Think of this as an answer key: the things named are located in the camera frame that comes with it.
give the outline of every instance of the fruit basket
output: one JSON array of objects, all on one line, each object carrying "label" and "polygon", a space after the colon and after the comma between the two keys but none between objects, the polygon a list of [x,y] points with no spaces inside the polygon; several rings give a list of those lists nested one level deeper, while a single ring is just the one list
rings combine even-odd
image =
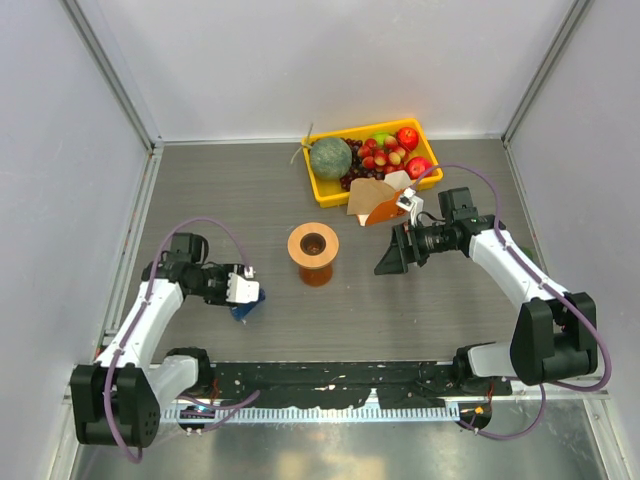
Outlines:
[{"label": "fruit basket", "polygon": [[[364,142],[368,138],[381,134],[382,132],[394,135],[403,127],[413,128],[419,136],[418,146],[408,154],[408,160],[420,156],[427,159],[432,165],[438,165],[436,156],[431,150],[431,146],[427,141],[427,138],[422,131],[420,122],[415,118],[405,118],[403,120],[396,120],[393,122],[377,123],[374,125],[367,125],[364,127],[348,128],[345,130],[337,130],[335,132],[320,133],[317,135],[311,135],[309,142],[313,144],[316,140],[326,137],[338,137],[348,138],[351,140]],[[302,143],[307,141],[306,138],[302,139]],[[340,180],[325,180],[318,178],[311,169],[311,159],[309,156],[309,149],[304,148],[304,160],[307,164],[307,171],[309,172],[309,178],[311,180],[311,188],[313,189],[313,196],[322,208],[336,207],[338,205],[346,205],[349,202],[349,192],[345,191],[340,184]],[[423,178],[418,185],[418,190],[424,190],[432,188],[443,178],[442,170],[435,170],[430,176]]]}]

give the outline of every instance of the wall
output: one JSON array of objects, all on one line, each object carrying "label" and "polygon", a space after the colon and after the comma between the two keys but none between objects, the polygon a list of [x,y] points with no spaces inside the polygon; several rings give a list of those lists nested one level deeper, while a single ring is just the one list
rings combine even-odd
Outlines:
[{"label": "wall", "polygon": [[611,391],[640,454],[640,4],[597,0],[514,142],[549,270],[598,306]]},{"label": "wall", "polygon": [[0,65],[0,465],[40,479],[72,366],[95,350],[145,154],[58,2],[0,2]]},{"label": "wall", "polygon": [[165,140],[500,134],[571,0],[98,2]]}]

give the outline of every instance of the green melon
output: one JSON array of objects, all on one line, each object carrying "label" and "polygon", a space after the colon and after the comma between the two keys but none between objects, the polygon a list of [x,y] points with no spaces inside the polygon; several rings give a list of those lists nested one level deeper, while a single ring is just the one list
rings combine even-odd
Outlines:
[{"label": "green melon", "polygon": [[351,168],[351,149],[337,137],[321,138],[311,147],[311,169],[323,179],[344,177]]}]

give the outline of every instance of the orange spool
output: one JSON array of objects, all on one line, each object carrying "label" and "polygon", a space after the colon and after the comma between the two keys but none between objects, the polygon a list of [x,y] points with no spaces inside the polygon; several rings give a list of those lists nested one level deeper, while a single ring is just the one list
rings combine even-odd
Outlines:
[{"label": "orange spool", "polygon": [[340,242],[330,227],[316,222],[300,225],[289,235],[287,247],[304,283],[319,287],[331,280],[331,262],[338,255]]}]

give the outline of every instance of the gray floor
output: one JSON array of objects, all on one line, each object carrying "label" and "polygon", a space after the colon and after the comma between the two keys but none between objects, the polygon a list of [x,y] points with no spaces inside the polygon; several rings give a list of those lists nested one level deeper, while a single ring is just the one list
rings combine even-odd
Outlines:
[{"label": "gray floor", "polygon": [[[499,402],[490,430],[531,423],[538,402]],[[230,426],[157,439],[141,465],[82,447],[74,480],[414,480],[606,478],[581,401],[556,400],[531,434],[496,442],[453,423]]]},{"label": "gray floor", "polygon": [[[207,215],[226,223],[244,244],[267,300],[236,323],[221,307],[187,300],[174,316],[155,361],[178,346],[199,346],[212,360],[450,360],[456,348],[511,337],[516,312],[490,277],[461,253],[431,257],[407,275],[373,275],[386,251],[392,222],[360,227],[346,207],[320,208],[304,161],[290,165],[293,144],[180,146],[165,149],[153,192],[130,306],[144,265],[177,223]],[[441,163],[459,162],[489,175],[503,198],[503,221],[521,246],[532,248],[522,205],[498,140],[436,141]],[[448,170],[433,190],[422,192],[425,208],[439,213],[437,191],[469,186],[481,213],[493,213],[484,183]],[[340,238],[331,282],[301,283],[287,253],[287,238],[301,223],[319,221]],[[225,234],[208,225],[192,231],[210,239],[211,258],[238,255]]]}]

